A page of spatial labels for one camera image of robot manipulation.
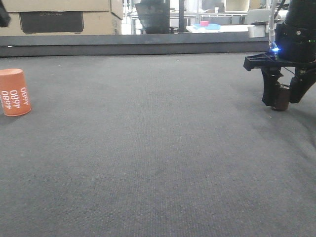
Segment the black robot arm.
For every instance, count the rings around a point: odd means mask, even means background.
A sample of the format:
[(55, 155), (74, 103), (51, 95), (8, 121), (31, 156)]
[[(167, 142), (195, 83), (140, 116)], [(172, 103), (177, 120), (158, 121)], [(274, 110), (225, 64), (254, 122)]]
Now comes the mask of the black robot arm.
[(316, 82), (316, 2), (292, 0), (285, 20), (275, 23), (273, 2), (269, 15), (268, 52), (247, 56), (247, 71), (260, 69), (263, 75), (262, 101), (276, 111), (299, 103)]

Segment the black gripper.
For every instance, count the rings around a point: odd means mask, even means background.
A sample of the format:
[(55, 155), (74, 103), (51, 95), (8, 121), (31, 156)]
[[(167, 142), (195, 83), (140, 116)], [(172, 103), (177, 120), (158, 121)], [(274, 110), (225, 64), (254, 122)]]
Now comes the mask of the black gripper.
[(263, 76), (262, 102), (273, 106), (283, 76), (282, 67), (296, 67), (290, 83), (290, 103), (299, 103), (316, 82), (316, 30), (276, 25), (276, 40), (267, 52), (245, 57), (243, 67), (247, 71), (261, 69)]

